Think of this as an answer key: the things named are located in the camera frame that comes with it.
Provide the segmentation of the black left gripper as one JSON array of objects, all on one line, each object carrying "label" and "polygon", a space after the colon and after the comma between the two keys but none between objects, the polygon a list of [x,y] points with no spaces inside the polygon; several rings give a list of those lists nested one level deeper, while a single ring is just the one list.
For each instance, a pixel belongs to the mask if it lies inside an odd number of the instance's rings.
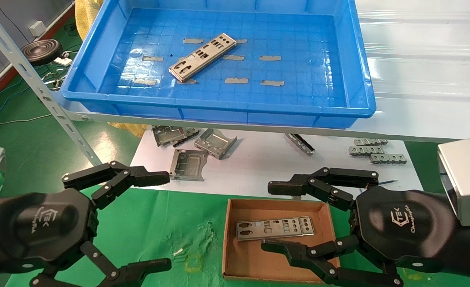
[{"label": "black left gripper", "polygon": [[91,200],[73,188],[0,198],[0,273],[45,268],[31,287],[76,287],[55,276],[85,255],[105,274],[98,287],[140,287],[149,274],[171,269],[169,258],[116,268],[92,243],[98,224]]}]

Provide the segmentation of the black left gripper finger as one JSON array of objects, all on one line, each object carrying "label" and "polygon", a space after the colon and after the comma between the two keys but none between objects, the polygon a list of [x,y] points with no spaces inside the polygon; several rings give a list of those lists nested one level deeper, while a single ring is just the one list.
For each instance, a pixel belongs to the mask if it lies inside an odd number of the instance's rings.
[{"label": "black left gripper finger", "polygon": [[103,184],[91,195],[96,209],[104,209],[130,187],[156,187],[170,182],[167,171],[147,171],[144,166],[129,167],[118,161],[97,165],[62,177],[65,188],[78,191]]}]

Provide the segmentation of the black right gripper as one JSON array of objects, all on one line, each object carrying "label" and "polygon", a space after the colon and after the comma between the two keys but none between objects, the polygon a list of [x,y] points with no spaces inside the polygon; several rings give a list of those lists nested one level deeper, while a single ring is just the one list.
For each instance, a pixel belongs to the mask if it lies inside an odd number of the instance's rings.
[{"label": "black right gripper", "polygon": [[[288,264],[311,270],[337,287],[403,287],[396,266],[423,273],[470,277],[470,226],[461,225],[447,196],[418,190],[391,191],[378,184],[376,171],[323,167],[270,181],[271,195],[312,197],[342,210],[353,210],[356,235],[308,247],[287,240],[263,239],[262,250],[286,256]],[[342,187],[368,189],[357,196]],[[381,265],[381,273],[335,267],[330,259],[359,252]]]}]

